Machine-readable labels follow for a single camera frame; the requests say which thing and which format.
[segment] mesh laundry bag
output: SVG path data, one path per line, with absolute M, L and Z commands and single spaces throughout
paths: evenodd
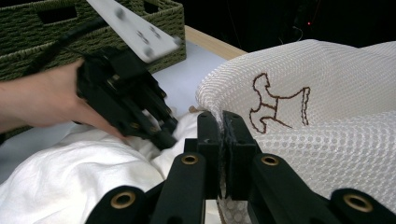
M 396 42 L 252 52 L 210 73 L 196 98 L 220 125 L 222 110 L 239 114 L 314 192 L 359 189 L 396 213 Z M 227 223 L 249 223 L 246 203 L 219 205 Z

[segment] metal grommet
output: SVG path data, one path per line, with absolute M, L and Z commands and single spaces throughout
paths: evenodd
M 181 161 L 186 165 L 193 165 L 198 162 L 198 157 L 194 155 L 187 155 L 182 157 Z
M 130 125 L 134 129 L 139 129 L 140 128 L 140 125 L 138 123 L 131 123 Z
M 111 206 L 117 209 L 126 208 L 134 203 L 136 195 L 132 191 L 124 191 L 116 194 L 111 199 Z
M 357 194 L 344 195 L 346 204 L 358 211 L 369 213 L 373 211 L 373 205 L 365 198 Z
M 264 156 L 262 157 L 262 163 L 266 165 L 276 166 L 279 164 L 279 160 L 272 156 Z
M 158 132 L 158 129 L 157 129 L 156 127 L 154 127 L 154 126 L 150 127 L 149 130 L 150 130 L 151 132 L 153 132 L 153 133 Z

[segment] white fabric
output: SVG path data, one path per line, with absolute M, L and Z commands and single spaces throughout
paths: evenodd
M 167 177 L 184 139 L 196 138 L 198 113 L 180 119 L 177 144 L 160 152 L 149 141 L 127 142 L 76 126 L 59 144 L 24 161 L 0 186 L 0 223 L 84 223 L 111 189 L 129 185 L 147 191 Z M 219 223 L 209 204 L 207 223 Z
M 224 63 L 196 93 L 239 114 L 262 151 L 284 158 L 315 192 L 360 189 L 396 212 L 396 42 L 364 49 L 315 40 Z M 227 223 L 249 223 L 225 200 Z

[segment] green wicker basket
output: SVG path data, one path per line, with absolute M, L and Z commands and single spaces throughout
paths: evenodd
M 169 35 L 178 36 L 182 40 L 178 50 L 148 67 L 150 73 L 186 59 L 184 9 L 180 3 L 170 0 L 118 0 L 118 2 Z M 1 7 L 0 81 L 21 77 L 32 60 L 61 35 L 98 17 L 99 15 L 86 0 L 44 0 Z M 81 57 L 80 54 L 75 53 L 77 51 L 91 53 L 104 46 L 128 48 L 107 26 L 75 41 L 68 47 L 72 50 L 62 50 L 45 69 L 75 61 Z M 10 132 L 7 138 L 24 130 L 26 129 L 22 128 L 20 131 Z

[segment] human hand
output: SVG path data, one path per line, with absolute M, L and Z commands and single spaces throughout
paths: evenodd
M 0 133 L 30 125 L 47 127 L 75 121 L 124 138 L 77 96 L 79 60 L 45 72 L 0 82 Z

